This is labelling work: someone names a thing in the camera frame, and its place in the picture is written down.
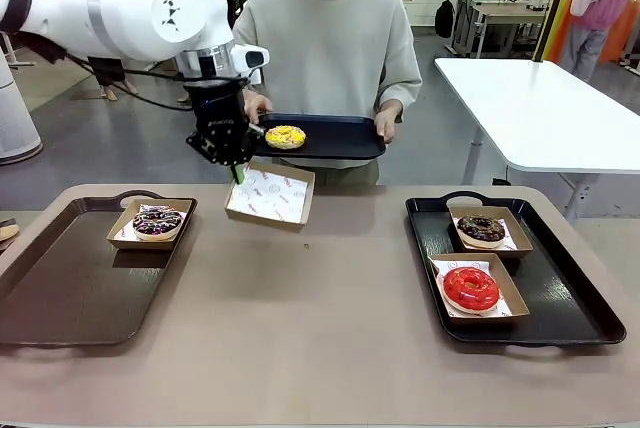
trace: floor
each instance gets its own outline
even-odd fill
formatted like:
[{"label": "floor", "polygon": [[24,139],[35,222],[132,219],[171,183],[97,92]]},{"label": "floor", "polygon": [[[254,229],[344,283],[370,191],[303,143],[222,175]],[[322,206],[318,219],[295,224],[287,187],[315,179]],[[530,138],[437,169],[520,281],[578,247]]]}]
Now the floor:
[{"label": "floor", "polygon": [[[447,56],[439,38],[420,37],[416,53],[425,79],[418,102],[399,127],[396,142],[381,160],[381,180],[388,185],[460,183],[474,124],[456,95],[433,64]],[[96,91],[95,80],[84,78],[73,65],[25,68],[16,75],[29,106],[41,106],[32,115],[44,142],[41,155],[0,168],[0,210],[39,210],[61,191],[79,183],[225,183],[229,177],[192,152],[184,139],[192,131],[190,113],[175,113],[124,95],[116,103],[77,100]],[[177,84],[162,80],[135,80],[142,95],[173,102],[182,93]],[[640,78],[613,65],[601,65],[595,87],[640,113]],[[435,157],[433,153],[447,153]],[[562,208],[570,190],[557,175],[525,174],[509,170],[493,146],[485,146],[476,183],[507,176],[516,184],[543,191]],[[603,176],[592,194],[587,216],[640,217],[640,177]]]},{"label": "floor", "polygon": [[31,112],[88,77],[87,72],[70,61],[59,61],[51,65],[40,56],[25,49],[18,50],[17,57],[21,62],[36,64],[13,72],[16,83],[19,87],[23,87],[22,96],[27,109]]}]

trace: black bag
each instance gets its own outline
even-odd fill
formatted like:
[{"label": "black bag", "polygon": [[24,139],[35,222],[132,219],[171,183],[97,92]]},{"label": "black bag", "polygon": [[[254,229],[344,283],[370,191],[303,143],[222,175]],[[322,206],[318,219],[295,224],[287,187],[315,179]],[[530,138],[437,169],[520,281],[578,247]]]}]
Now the black bag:
[{"label": "black bag", "polygon": [[442,38],[450,38],[453,30],[453,4],[450,0],[442,2],[436,11],[436,34]]}]

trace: yellow glazed donut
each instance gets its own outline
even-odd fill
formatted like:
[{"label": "yellow glazed donut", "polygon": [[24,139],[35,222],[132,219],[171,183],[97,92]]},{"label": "yellow glazed donut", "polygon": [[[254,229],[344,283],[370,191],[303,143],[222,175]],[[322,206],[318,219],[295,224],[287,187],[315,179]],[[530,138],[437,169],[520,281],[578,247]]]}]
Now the yellow glazed donut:
[{"label": "yellow glazed donut", "polygon": [[276,126],[267,132],[267,143],[279,150],[295,150],[307,139],[304,131],[295,126]]}]

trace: brown table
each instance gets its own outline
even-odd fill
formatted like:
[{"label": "brown table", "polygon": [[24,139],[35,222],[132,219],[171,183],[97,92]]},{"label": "brown table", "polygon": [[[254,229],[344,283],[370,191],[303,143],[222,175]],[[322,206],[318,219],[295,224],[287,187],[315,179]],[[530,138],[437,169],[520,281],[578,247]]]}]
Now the brown table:
[{"label": "brown table", "polygon": [[0,273],[72,199],[144,188],[198,210],[140,334],[117,348],[0,349],[0,419],[98,426],[592,425],[640,420],[640,323],[560,213],[529,200],[626,324],[586,352],[450,341],[404,201],[460,187],[318,194],[301,234],[227,219],[227,188],[76,187],[0,258]]}]

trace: pink shirt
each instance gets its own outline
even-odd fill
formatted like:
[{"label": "pink shirt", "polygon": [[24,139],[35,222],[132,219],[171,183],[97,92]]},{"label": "pink shirt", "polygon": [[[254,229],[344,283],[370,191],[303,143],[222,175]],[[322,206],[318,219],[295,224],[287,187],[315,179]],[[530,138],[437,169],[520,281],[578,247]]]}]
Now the pink shirt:
[{"label": "pink shirt", "polygon": [[599,0],[589,5],[575,22],[587,30],[608,30],[618,21],[629,0]]}]

